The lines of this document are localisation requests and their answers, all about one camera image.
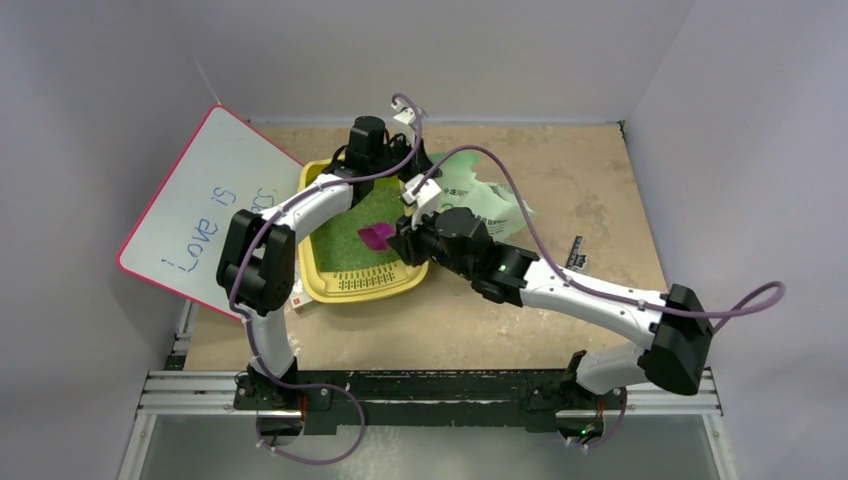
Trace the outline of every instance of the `yellow tray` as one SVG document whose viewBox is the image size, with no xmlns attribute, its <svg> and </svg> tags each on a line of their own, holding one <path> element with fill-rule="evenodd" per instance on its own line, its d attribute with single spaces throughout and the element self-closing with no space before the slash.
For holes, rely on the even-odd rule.
<svg viewBox="0 0 848 480">
<path fill-rule="evenodd" d="M 304 165 L 298 191 L 306 188 L 329 163 L 330 160 L 320 160 Z M 400 260 L 360 270 L 319 272 L 311 236 L 300 242 L 297 254 L 303 287 L 312 298 L 323 303 L 357 303 L 390 297 L 418 285 L 427 274 L 427 263 L 410 267 Z"/>
</svg>

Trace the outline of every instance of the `gray wall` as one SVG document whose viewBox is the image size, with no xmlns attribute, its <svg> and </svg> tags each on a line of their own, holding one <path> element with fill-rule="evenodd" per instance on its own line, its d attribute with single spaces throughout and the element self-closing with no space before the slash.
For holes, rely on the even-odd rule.
<svg viewBox="0 0 848 480">
<path fill-rule="evenodd" d="M 221 100 L 340 122 L 403 91 L 434 120 L 599 122 L 639 101 L 694 0 L 171 0 Z"/>
<path fill-rule="evenodd" d="M 114 478 L 173 337 L 114 256 L 212 101 L 149 3 L 0 2 L 3 478 Z"/>
<path fill-rule="evenodd" d="M 785 301 L 713 343 L 747 479 L 844 478 L 848 5 L 700 0 L 627 139 L 667 278 L 729 307 Z"/>
</svg>

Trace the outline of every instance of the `wooden board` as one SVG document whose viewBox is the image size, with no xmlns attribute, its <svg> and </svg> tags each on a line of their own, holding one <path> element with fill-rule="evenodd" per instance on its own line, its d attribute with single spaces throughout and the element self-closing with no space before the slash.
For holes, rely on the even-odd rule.
<svg viewBox="0 0 848 480">
<path fill-rule="evenodd" d="M 265 128 L 296 158 L 327 158 L 347 128 Z M 618 126 L 428 127 L 429 152 L 476 143 L 507 164 L 536 210 L 538 230 L 566 261 L 576 235 L 585 237 L 586 273 L 638 288 L 665 281 Z M 493 163 L 483 181 L 503 181 Z M 511 238 L 535 249 L 526 231 Z M 583 348 L 623 338 L 552 312 L 496 305 L 468 283 L 434 268 L 412 291 L 358 305 L 310 305 L 287 311 L 292 349 L 302 368 L 562 367 Z M 241 324 L 212 311 L 197 316 L 187 370 L 241 370 L 250 354 Z"/>
</svg>

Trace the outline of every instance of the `purple cable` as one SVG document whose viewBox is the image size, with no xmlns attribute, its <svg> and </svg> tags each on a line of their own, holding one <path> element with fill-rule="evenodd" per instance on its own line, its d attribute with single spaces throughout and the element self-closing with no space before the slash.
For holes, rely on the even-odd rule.
<svg viewBox="0 0 848 480">
<path fill-rule="evenodd" d="M 624 303 L 624 304 L 627 304 L 627 305 L 636 306 L 640 309 L 647 309 L 647 310 L 653 310 L 653 311 L 662 312 L 662 313 L 668 313 L 668 314 L 676 315 L 676 316 L 679 316 L 679 317 L 706 318 L 706 319 L 721 318 L 721 321 L 719 321 L 715 330 L 719 330 L 721 327 L 724 326 L 725 323 L 727 323 L 727 321 L 729 319 L 731 319 L 733 317 L 741 317 L 743 315 L 751 315 L 753 313 L 762 312 L 763 310 L 770 308 L 775 303 L 780 301 L 780 299 L 783 298 L 783 295 L 786 293 L 786 285 L 783 282 L 772 281 L 772 282 L 768 282 L 768 283 L 760 286 L 759 288 L 757 288 L 753 292 L 746 295 L 745 298 L 743 298 L 739 303 L 736 304 L 736 306 L 734 306 L 730 310 L 723 311 L 723 312 L 690 312 L 688 310 L 679 310 L 679 309 L 676 309 L 676 308 L 666 307 L 665 305 L 656 305 L 656 304 L 648 303 L 648 302 L 645 302 L 645 301 L 642 301 L 642 300 L 636 300 L 636 299 L 633 299 L 633 298 L 623 297 L 623 296 L 620 296 L 620 295 L 615 295 L 615 294 L 612 294 L 612 293 L 607 293 L 607 292 L 603 292 L 603 291 L 600 291 L 600 290 L 595 290 L 594 288 L 587 287 L 586 285 L 578 283 L 578 282 L 574 281 L 574 279 L 570 278 L 568 275 L 565 274 L 565 271 L 562 269 L 562 267 L 559 267 L 556 264 L 553 257 L 551 256 L 550 252 L 548 252 L 548 250 L 545 248 L 545 245 L 542 243 L 542 239 L 539 237 L 539 234 L 536 232 L 536 227 L 533 225 L 533 221 L 530 219 L 530 214 L 527 212 L 527 207 L 524 206 L 524 200 L 521 198 L 521 194 L 518 193 L 518 186 L 515 185 L 515 181 L 512 179 L 512 175 L 509 174 L 509 171 L 506 169 L 506 165 L 504 165 L 503 162 L 494 153 L 490 152 L 488 149 L 481 147 L 481 146 L 478 146 L 478 145 L 462 145 L 462 146 L 451 149 L 448 153 L 445 154 L 444 157 L 441 158 L 441 160 L 438 161 L 438 163 L 433 165 L 433 168 L 431 168 L 430 170 L 427 171 L 427 174 L 424 175 L 424 180 L 422 182 L 420 182 L 415 187 L 415 189 L 412 190 L 412 194 L 414 195 L 414 194 L 418 193 L 418 190 L 420 190 L 421 187 L 424 186 L 424 183 L 427 180 L 429 180 L 430 178 L 432 178 L 432 176 L 439 169 L 439 167 L 441 167 L 442 164 L 445 163 L 450 157 L 452 157 L 453 155 L 455 155 L 458 152 L 462 152 L 462 151 L 465 151 L 465 150 L 474 150 L 474 151 L 483 153 L 486 156 L 488 156 L 489 158 L 491 158 L 492 161 L 494 161 L 498 165 L 498 167 L 501 169 L 501 172 L 503 172 L 503 175 L 506 178 L 506 181 L 509 183 L 509 186 L 512 187 L 512 193 L 515 194 L 515 199 L 518 200 L 518 207 L 521 209 L 521 214 L 524 216 L 524 220 L 527 222 L 527 229 L 530 231 L 530 235 L 533 236 L 533 240 L 536 242 L 536 245 L 539 247 L 539 253 L 542 254 L 542 257 L 545 259 L 546 262 L 548 262 L 548 265 L 551 266 L 551 268 L 554 270 L 554 272 L 556 272 L 556 274 L 567 285 L 573 286 L 574 288 L 576 288 L 577 290 L 580 290 L 583 293 L 588 293 L 589 295 L 592 295 L 592 296 L 595 296 L 595 297 L 598 297 L 598 298 L 603 298 L 604 300 L 620 302 L 620 303 Z M 763 300 L 760 303 L 757 303 L 756 305 L 753 305 L 753 306 L 750 306 L 750 307 L 745 307 L 745 305 L 747 305 L 748 302 L 750 302 L 751 300 L 756 298 L 758 295 L 765 292 L 766 290 L 771 290 L 771 289 L 775 289 L 775 292 L 774 292 L 774 294 L 772 294 L 772 296 Z"/>
<path fill-rule="evenodd" d="M 241 265 L 239 265 L 238 273 L 236 274 L 235 281 L 233 282 L 233 288 L 230 291 L 230 296 L 229 296 L 230 310 L 232 310 L 232 311 L 240 314 L 241 316 L 243 316 L 244 319 L 245 319 L 245 323 L 252 321 L 253 317 L 250 315 L 250 312 L 239 307 L 236 304 L 236 299 L 238 298 L 238 291 L 239 291 L 239 288 L 241 287 L 241 282 L 244 279 L 244 273 L 247 270 L 247 265 L 250 262 L 250 258 L 253 256 L 253 252 L 256 250 L 256 247 L 259 245 L 259 242 L 262 239 L 262 237 L 265 236 L 265 233 L 268 232 L 268 230 L 271 228 L 271 225 L 273 225 L 274 222 L 277 221 L 277 219 L 279 219 L 291 207 L 297 205 L 299 202 L 303 201 L 303 199 L 305 199 L 306 197 L 312 195 L 313 193 L 315 193 L 319 190 L 323 190 L 324 188 L 332 187 L 332 186 L 335 186 L 335 185 L 368 182 L 368 181 L 371 181 L 371 180 L 376 180 L 376 179 L 381 178 L 381 177 L 391 176 L 391 175 L 395 174 L 396 172 L 400 171 L 403 167 L 406 166 L 407 163 L 409 163 L 412 160 L 413 157 L 415 157 L 415 154 L 418 152 L 418 149 L 421 147 L 421 135 L 422 135 L 423 130 L 424 130 L 422 125 L 421 125 L 421 117 L 418 115 L 418 106 L 415 105 L 415 102 L 413 102 L 412 99 L 410 99 L 409 97 L 407 97 L 406 95 L 404 95 L 402 93 L 396 93 L 396 94 L 392 95 L 392 102 L 397 102 L 398 99 L 403 100 L 406 103 L 406 105 L 409 108 L 412 109 L 412 112 L 415 115 L 415 133 L 416 133 L 415 143 L 413 143 L 412 150 L 410 150 L 410 152 L 406 156 L 406 158 L 401 160 L 401 162 L 398 163 L 397 165 L 395 165 L 394 167 L 392 167 L 392 168 L 390 168 L 390 169 L 388 169 L 384 172 L 376 173 L 376 174 L 373 174 L 373 175 L 366 175 L 364 177 L 343 178 L 343 179 L 339 179 L 339 180 L 331 180 L 331 181 L 326 182 L 322 185 L 315 185 L 315 186 L 312 186 L 310 188 L 307 188 L 306 190 L 303 190 L 303 191 L 299 192 L 297 195 L 290 198 L 289 201 L 286 202 L 285 205 L 282 206 L 282 208 L 280 208 L 276 212 L 274 212 L 274 214 L 271 215 L 271 217 L 268 218 L 268 220 L 262 225 L 262 227 L 259 229 L 259 231 L 256 232 L 256 235 L 253 237 L 253 240 L 250 242 L 250 245 L 247 247 L 247 251 L 245 252 L 244 259 L 242 259 Z M 296 384 L 286 383 L 286 382 L 280 380 L 279 378 L 277 378 L 271 372 L 271 370 L 268 368 L 268 365 L 265 363 L 265 360 L 259 354 L 259 349 L 256 346 L 256 339 L 253 336 L 253 330 L 251 330 L 249 328 L 249 326 L 247 326 L 247 325 L 245 325 L 245 330 L 247 331 L 247 342 L 250 345 L 250 352 L 256 358 L 256 363 L 257 363 L 257 365 L 259 365 L 259 368 L 262 370 L 262 373 L 265 374 L 266 377 L 271 379 L 271 381 L 274 384 L 276 384 L 276 385 L 278 385 L 282 388 L 291 389 L 291 390 L 307 390 L 307 389 L 313 389 L 313 388 L 326 388 L 326 389 L 329 389 L 329 390 L 335 390 L 337 392 L 342 393 L 346 397 L 348 397 L 350 399 L 350 401 L 353 402 L 353 405 L 356 407 L 356 410 L 359 413 L 359 427 L 360 427 L 359 428 L 359 435 L 356 437 L 356 441 L 353 442 L 353 445 L 347 451 L 345 451 L 344 453 L 342 453 L 341 455 L 339 455 L 337 457 L 333 457 L 333 458 L 326 459 L 326 460 L 314 460 L 314 459 L 311 459 L 311 458 L 305 458 L 305 457 L 301 457 L 299 455 L 294 455 L 294 454 L 285 452 L 285 451 L 280 450 L 276 447 L 268 445 L 268 443 L 266 443 L 264 440 L 262 440 L 262 436 L 261 436 L 261 434 L 260 434 L 260 432 L 257 428 L 257 434 L 260 434 L 259 435 L 260 445 L 265 447 L 267 450 L 269 450 L 272 453 L 283 456 L 283 457 L 288 458 L 290 460 L 294 460 L 296 462 L 305 463 L 307 465 L 329 465 L 331 463 L 335 463 L 335 462 L 338 462 L 340 460 L 344 460 L 345 458 L 349 457 L 357 449 L 357 447 L 359 447 L 359 444 L 362 443 L 362 439 L 365 437 L 365 429 L 366 429 L 365 412 L 362 410 L 362 405 L 359 404 L 359 402 L 356 400 L 356 398 L 350 392 L 348 392 L 344 388 L 341 388 L 341 387 L 336 386 L 336 385 L 331 385 L 331 384 L 327 384 L 327 383 L 309 383 L 309 384 L 304 384 L 304 385 L 296 385 Z"/>
</svg>

